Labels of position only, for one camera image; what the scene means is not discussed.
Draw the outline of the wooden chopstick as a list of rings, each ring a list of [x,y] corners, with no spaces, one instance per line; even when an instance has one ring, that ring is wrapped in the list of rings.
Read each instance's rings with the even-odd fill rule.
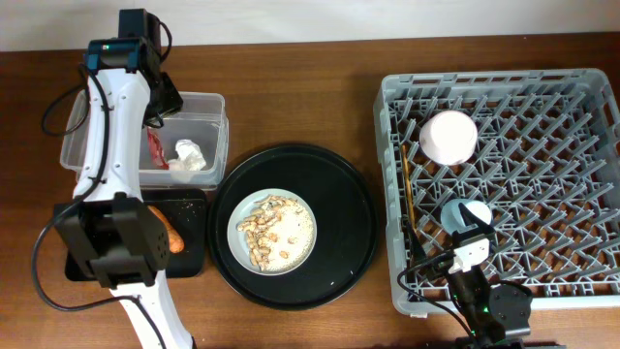
[[[400,151],[401,151],[401,157],[402,157],[402,168],[403,168],[403,177],[404,177],[404,183],[405,183],[405,194],[406,194],[409,222],[410,222],[410,225],[413,231],[415,231],[416,230],[416,215],[415,215],[415,208],[413,205],[414,202],[413,202],[412,185],[411,185],[411,180],[409,177],[410,170],[409,170],[409,161],[407,158],[407,145],[404,143],[401,144]]]

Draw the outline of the light blue cup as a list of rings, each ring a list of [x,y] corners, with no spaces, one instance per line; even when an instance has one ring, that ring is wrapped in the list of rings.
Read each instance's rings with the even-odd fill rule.
[[[468,199],[450,200],[443,206],[440,214],[441,226],[450,236],[460,233],[466,227],[459,210],[460,205],[464,205],[484,223],[491,223],[492,210],[486,203]]]

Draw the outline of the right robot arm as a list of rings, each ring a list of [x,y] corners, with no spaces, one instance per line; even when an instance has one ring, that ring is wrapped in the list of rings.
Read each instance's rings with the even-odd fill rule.
[[[417,255],[396,277],[398,285],[457,320],[467,334],[455,341],[457,348],[523,348],[523,338],[531,333],[532,291],[511,281],[492,283],[481,269],[496,234],[490,208],[480,201],[456,199],[443,206],[440,218],[451,236],[451,247],[431,258]],[[407,276],[421,270],[430,280],[447,281],[455,311],[405,284]]]

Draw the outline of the white tissue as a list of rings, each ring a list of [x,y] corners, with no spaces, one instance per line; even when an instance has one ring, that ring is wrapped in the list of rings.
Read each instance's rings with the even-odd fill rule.
[[[175,144],[177,157],[168,162],[171,171],[201,171],[206,166],[200,147],[191,140],[179,140]]]

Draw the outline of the orange carrot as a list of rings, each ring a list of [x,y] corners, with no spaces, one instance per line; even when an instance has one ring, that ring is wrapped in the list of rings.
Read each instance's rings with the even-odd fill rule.
[[[148,208],[164,224],[169,238],[170,252],[172,254],[178,254],[182,252],[185,247],[185,242],[179,232],[176,231],[176,229],[173,227],[173,225],[170,223],[168,218],[161,210],[159,210],[155,206],[149,206]]]

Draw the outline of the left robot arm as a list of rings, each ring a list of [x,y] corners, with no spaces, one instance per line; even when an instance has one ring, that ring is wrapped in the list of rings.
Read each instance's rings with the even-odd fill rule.
[[[110,291],[144,348],[193,348],[167,282],[171,256],[164,223],[140,191],[144,127],[161,128],[183,101],[161,69],[170,31],[145,9],[119,13],[116,37],[89,43],[81,65],[87,75],[88,136],[73,200],[47,224],[56,229],[78,268]]]

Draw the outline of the red snack wrapper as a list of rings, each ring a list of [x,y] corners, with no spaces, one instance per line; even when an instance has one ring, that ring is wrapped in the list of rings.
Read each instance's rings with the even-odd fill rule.
[[[169,164],[166,160],[165,151],[161,144],[161,140],[155,128],[147,127],[146,135],[148,140],[148,149],[153,165],[159,169],[167,170]]]

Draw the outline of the grey plate with food scraps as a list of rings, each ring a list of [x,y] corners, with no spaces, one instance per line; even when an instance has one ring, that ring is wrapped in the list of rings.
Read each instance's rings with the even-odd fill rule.
[[[245,197],[232,211],[226,242],[234,259],[260,276],[279,276],[306,262],[318,238],[312,208],[297,194],[269,188]]]

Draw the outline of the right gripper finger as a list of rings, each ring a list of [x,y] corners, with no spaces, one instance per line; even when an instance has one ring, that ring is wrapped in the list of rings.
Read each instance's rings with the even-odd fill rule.
[[[406,233],[410,243],[411,265],[416,265],[426,260],[425,251],[419,242],[417,233],[410,221],[406,223]]]
[[[491,226],[492,212],[487,205],[476,204],[474,210],[470,210],[465,204],[459,204],[458,209],[465,225],[458,234],[461,238],[477,236],[489,238],[494,234],[494,228]]]

